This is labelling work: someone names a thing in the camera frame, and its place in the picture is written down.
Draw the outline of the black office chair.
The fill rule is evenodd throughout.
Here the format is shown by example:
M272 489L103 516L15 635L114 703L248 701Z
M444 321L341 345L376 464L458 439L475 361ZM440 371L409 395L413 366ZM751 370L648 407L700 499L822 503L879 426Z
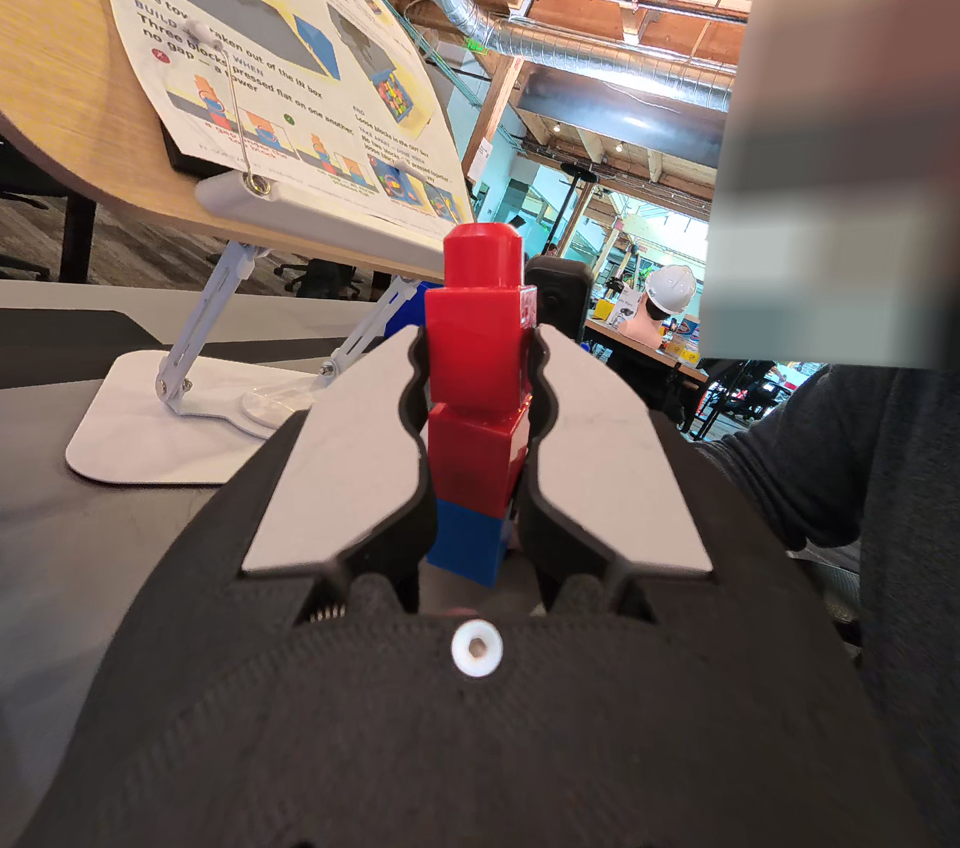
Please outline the black office chair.
M284 290L298 298L348 301L359 298L360 290L354 284L355 266L311 259L305 265L283 264L273 270L276 276L288 272L294 272L294 278L284 285Z

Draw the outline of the long wooden table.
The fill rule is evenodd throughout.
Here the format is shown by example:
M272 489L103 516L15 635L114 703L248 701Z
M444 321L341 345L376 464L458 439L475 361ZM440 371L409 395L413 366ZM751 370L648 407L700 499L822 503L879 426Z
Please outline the long wooden table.
M590 343L596 343L604 346L611 351L631 352L633 355L654 362L664 369L672 371L675 375L683 375L690 380L692 384L704 386L709 381L709 376L702 370L692 367L683 359L678 359L667 354L660 349L652 348L635 339L626 337L605 323L595 319L588 318L584 323L583 338Z

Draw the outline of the person's torso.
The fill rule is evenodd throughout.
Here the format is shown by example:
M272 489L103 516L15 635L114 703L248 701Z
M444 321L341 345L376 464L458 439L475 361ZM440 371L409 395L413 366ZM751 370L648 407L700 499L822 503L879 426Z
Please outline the person's torso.
M921 819L959 841L958 373L858 367L866 684Z

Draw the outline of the person's right forearm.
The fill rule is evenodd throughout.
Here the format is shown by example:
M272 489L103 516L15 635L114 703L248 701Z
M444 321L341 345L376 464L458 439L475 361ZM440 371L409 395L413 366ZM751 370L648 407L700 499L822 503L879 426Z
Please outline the person's right forearm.
M789 552L882 523L874 467L893 369L828 366L747 431L699 447Z

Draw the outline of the plain blue plastic bin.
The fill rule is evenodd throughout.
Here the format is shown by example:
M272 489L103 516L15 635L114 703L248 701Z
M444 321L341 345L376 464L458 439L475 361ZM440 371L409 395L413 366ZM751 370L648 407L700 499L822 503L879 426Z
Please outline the plain blue plastic bin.
M421 281L414 295L406 300L387 322L383 337L390 338L407 325L423 327L426 325L426 291L442 288L443 283Z

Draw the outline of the silver ventilation duct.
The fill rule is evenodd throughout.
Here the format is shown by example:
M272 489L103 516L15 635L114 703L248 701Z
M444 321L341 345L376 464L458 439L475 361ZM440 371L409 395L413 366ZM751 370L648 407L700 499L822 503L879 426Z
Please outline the silver ventilation duct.
M730 109L735 74L719 64L530 20L498 17L474 0L430 1L437 3L465 36L500 54L721 113Z

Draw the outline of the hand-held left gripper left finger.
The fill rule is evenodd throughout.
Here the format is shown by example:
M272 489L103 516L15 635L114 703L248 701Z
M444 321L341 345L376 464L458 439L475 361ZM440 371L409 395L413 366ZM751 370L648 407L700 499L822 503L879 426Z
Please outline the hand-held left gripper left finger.
M285 422L242 467L242 596L288 614L345 610L354 582L420 608L437 536L426 426L426 330L406 327Z

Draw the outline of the grey desk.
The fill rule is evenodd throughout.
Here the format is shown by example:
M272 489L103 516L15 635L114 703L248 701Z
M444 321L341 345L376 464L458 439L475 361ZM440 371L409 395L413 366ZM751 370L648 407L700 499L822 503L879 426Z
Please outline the grey desk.
M2 395L2 828L10 846L227 844L362 721L367 620L242 596L242 467L266 441L181 418L164 353Z

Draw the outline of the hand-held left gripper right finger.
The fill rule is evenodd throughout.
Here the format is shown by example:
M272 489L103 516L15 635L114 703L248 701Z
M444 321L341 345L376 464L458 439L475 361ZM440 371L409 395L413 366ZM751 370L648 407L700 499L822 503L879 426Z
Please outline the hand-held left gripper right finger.
M619 615L660 615L666 598L714 593L714 565L650 410L557 328L534 330L531 439L519 489L519 542L541 605L593 578Z

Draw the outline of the printed instruction sheet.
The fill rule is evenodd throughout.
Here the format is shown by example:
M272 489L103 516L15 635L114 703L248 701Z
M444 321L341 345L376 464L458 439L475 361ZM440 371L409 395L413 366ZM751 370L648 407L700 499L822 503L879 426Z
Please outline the printed instruction sheet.
M418 52L383 0L110 0L184 155L442 238L471 211Z

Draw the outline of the blue toy block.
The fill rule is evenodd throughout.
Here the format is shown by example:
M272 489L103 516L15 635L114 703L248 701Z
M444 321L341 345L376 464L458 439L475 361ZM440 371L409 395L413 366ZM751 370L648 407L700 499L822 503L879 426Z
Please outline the blue toy block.
M426 562L492 589L512 535L511 508L499 516L437 500L437 536Z

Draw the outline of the wooden book stand white base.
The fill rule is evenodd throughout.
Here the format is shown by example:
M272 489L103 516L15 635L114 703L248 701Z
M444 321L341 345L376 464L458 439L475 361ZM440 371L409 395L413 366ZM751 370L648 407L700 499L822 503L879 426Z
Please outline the wooden book stand white base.
M444 278L472 220L385 0L2 0L2 133L103 207L227 240L171 351L121 355L69 441L99 482L225 482ZM200 355L274 247L394 274L316 375Z

